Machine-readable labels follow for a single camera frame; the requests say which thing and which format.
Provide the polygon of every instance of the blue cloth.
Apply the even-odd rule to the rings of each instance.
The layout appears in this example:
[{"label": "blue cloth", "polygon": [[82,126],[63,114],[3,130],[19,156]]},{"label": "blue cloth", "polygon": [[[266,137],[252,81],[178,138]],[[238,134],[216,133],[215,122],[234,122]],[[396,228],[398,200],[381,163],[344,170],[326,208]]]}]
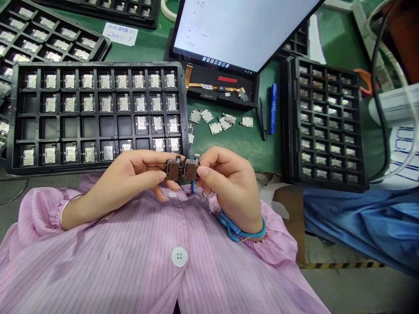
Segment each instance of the blue cloth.
[{"label": "blue cloth", "polygon": [[305,189],[307,230],[419,276],[419,189],[363,194]]}]

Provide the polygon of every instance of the shirt button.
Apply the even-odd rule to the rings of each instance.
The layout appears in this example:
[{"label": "shirt button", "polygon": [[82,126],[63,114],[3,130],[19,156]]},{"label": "shirt button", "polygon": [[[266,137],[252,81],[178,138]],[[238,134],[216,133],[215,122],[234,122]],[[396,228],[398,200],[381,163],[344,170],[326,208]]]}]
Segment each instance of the shirt button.
[{"label": "shirt button", "polygon": [[183,267],[188,261],[188,252],[178,246],[172,251],[172,262],[176,267]]}]

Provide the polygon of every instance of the stacked trays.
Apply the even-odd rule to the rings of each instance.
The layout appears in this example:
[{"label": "stacked trays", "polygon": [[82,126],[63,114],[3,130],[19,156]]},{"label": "stacked trays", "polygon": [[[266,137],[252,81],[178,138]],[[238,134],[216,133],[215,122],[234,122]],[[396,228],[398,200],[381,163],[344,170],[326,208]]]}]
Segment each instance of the stacked trays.
[{"label": "stacked trays", "polygon": [[13,65],[19,61],[101,61],[110,39],[27,0],[0,9],[0,156],[5,157]]},{"label": "stacked trays", "polygon": [[43,5],[80,14],[156,29],[160,0],[35,0]]},{"label": "stacked trays", "polygon": [[309,25],[310,19],[304,21],[279,54],[283,56],[293,55],[305,57],[308,59],[310,56]]},{"label": "stacked trays", "polygon": [[188,155],[178,62],[20,63],[14,71],[9,174],[100,171],[125,150]]},{"label": "stacked trays", "polygon": [[367,190],[358,74],[297,57],[282,63],[281,75],[286,181],[339,191]]}]

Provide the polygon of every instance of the computer screen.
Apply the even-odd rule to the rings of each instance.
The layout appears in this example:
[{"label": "computer screen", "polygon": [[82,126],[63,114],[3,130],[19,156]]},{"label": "computer screen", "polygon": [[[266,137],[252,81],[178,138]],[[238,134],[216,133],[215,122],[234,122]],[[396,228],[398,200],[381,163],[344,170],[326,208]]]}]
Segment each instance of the computer screen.
[{"label": "computer screen", "polygon": [[254,74],[319,0],[185,0],[173,52]]}]

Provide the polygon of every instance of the hand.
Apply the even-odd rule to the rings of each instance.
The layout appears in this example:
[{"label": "hand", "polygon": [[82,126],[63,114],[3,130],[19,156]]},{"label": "hand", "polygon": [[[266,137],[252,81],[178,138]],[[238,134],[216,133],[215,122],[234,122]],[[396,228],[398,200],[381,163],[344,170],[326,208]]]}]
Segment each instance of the hand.
[{"label": "hand", "polygon": [[[103,217],[147,189],[154,192],[157,200],[166,201],[158,184],[166,178],[162,171],[166,161],[175,158],[176,154],[151,150],[123,152],[86,195],[66,207],[62,213],[63,229],[69,230]],[[174,181],[166,181],[166,184],[173,191],[180,190]]]},{"label": "hand", "polygon": [[263,229],[261,203],[250,162],[222,147],[210,148],[199,161],[197,185],[207,195],[217,194],[224,213],[242,231],[259,233]]}]

